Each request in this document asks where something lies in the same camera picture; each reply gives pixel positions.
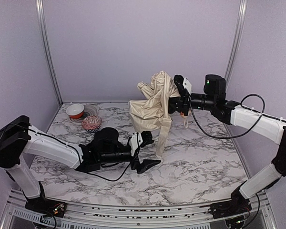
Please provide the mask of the cream and black umbrella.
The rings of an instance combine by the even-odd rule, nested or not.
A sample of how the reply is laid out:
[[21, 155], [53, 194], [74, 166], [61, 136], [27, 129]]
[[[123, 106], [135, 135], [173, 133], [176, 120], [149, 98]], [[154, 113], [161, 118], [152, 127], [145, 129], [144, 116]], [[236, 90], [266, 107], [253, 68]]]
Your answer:
[[150, 83], [139, 82], [137, 88], [145, 100], [130, 100], [129, 115], [136, 132], [159, 129], [155, 155], [162, 159], [172, 119], [169, 115], [169, 99], [180, 94], [173, 79], [165, 71], [151, 77]]

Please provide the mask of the red patterned bowl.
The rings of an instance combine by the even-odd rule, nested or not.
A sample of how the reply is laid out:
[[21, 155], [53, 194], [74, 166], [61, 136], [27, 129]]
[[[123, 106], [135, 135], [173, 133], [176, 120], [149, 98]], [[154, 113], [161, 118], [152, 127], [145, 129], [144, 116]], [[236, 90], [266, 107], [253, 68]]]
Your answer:
[[88, 132], [97, 132], [102, 125], [102, 119], [98, 115], [91, 115], [82, 121], [82, 127]]

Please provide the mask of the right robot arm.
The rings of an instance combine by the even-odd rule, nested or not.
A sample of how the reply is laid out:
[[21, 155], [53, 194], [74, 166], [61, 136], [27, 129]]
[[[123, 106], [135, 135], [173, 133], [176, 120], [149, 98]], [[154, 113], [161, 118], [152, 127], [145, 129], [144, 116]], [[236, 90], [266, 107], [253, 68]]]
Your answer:
[[230, 136], [230, 139], [253, 132], [278, 145], [276, 156], [269, 165], [237, 187], [229, 201], [212, 204], [208, 210], [214, 219], [250, 212], [250, 198], [286, 177], [286, 119], [249, 108], [243, 101], [227, 100], [226, 80], [219, 75], [206, 75], [202, 94], [193, 93], [191, 83], [181, 75], [174, 76], [174, 85], [179, 96], [169, 99], [169, 113], [178, 111], [188, 115], [195, 109], [206, 110], [223, 124], [245, 129], [244, 133]]

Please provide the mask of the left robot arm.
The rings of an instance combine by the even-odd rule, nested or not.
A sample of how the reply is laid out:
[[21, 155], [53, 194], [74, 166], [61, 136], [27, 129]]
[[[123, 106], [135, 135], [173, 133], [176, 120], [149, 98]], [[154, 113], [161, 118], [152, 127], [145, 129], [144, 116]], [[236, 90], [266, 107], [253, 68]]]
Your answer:
[[89, 175], [101, 167], [124, 162], [142, 174], [160, 163], [154, 159], [139, 160], [140, 149], [153, 143], [150, 131], [132, 134], [126, 145], [118, 139], [118, 131], [106, 127], [97, 131], [89, 144], [75, 145], [40, 131], [30, 124], [29, 117], [21, 115], [0, 130], [0, 167], [22, 189], [26, 209], [62, 218], [66, 203], [45, 197], [43, 185], [31, 173], [23, 154], [48, 158]]

